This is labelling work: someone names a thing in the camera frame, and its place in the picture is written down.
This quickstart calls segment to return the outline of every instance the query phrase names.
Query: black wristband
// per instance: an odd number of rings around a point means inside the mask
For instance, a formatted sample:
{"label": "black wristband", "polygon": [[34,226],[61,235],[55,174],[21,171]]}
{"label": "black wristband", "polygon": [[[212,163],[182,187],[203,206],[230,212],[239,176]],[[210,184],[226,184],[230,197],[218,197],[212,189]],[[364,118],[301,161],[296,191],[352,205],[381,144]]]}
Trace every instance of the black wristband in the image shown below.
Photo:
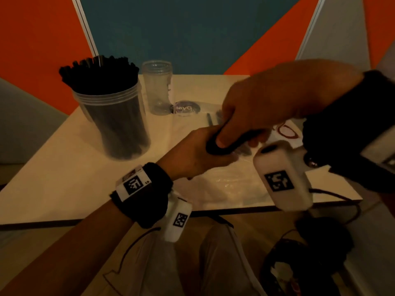
{"label": "black wristband", "polygon": [[312,160],[330,172],[377,192],[395,191],[395,177],[360,155],[394,125],[395,84],[379,71],[364,79],[321,113],[303,124],[303,144]]}
{"label": "black wristband", "polygon": [[143,170],[151,180],[150,184],[124,201],[121,201],[117,191],[113,191],[110,197],[123,214],[136,221],[143,229],[149,229],[166,214],[167,196],[173,182],[155,163],[145,164]]}

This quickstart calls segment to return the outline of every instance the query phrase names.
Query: black and white square marker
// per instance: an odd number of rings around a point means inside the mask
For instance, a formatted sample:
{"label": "black and white square marker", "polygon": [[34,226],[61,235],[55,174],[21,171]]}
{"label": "black and white square marker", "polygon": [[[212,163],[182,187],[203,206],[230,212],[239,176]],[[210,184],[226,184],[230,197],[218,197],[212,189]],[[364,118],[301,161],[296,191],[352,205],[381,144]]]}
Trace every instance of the black and white square marker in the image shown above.
{"label": "black and white square marker", "polygon": [[265,174],[265,179],[269,183],[273,192],[295,188],[285,170]]}
{"label": "black and white square marker", "polygon": [[177,227],[184,227],[184,224],[185,224],[185,221],[187,218],[188,218],[188,215],[185,215],[183,213],[178,213],[173,225],[177,226]]}
{"label": "black and white square marker", "polygon": [[124,182],[124,187],[126,189],[126,192],[131,195],[132,193],[135,193],[137,190],[143,187],[143,183],[141,182],[139,176],[134,176],[130,180]]}

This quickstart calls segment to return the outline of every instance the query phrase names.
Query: person's left hand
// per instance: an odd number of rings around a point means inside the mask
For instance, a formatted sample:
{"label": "person's left hand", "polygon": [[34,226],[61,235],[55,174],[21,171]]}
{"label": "person's left hand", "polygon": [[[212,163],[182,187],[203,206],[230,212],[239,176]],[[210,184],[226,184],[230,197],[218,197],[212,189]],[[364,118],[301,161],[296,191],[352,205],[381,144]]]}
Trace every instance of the person's left hand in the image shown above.
{"label": "person's left hand", "polygon": [[193,178],[214,167],[228,166],[238,160],[238,155],[214,156],[206,152],[206,143],[220,125],[192,131],[179,144],[165,154],[157,164],[172,181],[179,178]]}

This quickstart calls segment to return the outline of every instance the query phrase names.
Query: bundle of black sticks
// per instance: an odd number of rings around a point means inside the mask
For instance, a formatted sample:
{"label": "bundle of black sticks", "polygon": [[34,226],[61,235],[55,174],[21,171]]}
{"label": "bundle of black sticks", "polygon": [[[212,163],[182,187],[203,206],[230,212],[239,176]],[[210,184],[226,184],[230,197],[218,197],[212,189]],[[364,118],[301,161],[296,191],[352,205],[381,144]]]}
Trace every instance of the bundle of black sticks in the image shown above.
{"label": "bundle of black sticks", "polygon": [[[138,82],[139,68],[129,64],[127,57],[106,58],[102,55],[73,62],[73,67],[61,67],[62,81],[82,95],[97,100],[131,89]],[[124,101],[81,104],[99,129],[106,152],[116,159],[131,159],[150,145],[143,115],[144,106],[133,93]]]}

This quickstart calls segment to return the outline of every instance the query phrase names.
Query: gray pants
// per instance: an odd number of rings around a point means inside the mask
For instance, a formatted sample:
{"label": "gray pants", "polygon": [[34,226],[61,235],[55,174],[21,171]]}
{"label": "gray pants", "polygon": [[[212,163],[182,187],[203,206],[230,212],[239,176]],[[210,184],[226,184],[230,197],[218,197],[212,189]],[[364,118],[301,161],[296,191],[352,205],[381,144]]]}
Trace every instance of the gray pants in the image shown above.
{"label": "gray pants", "polygon": [[[184,296],[174,244],[153,233],[144,241],[137,272],[126,295]],[[200,246],[201,295],[267,296],[255,277],[234,230],[215,225]]]}

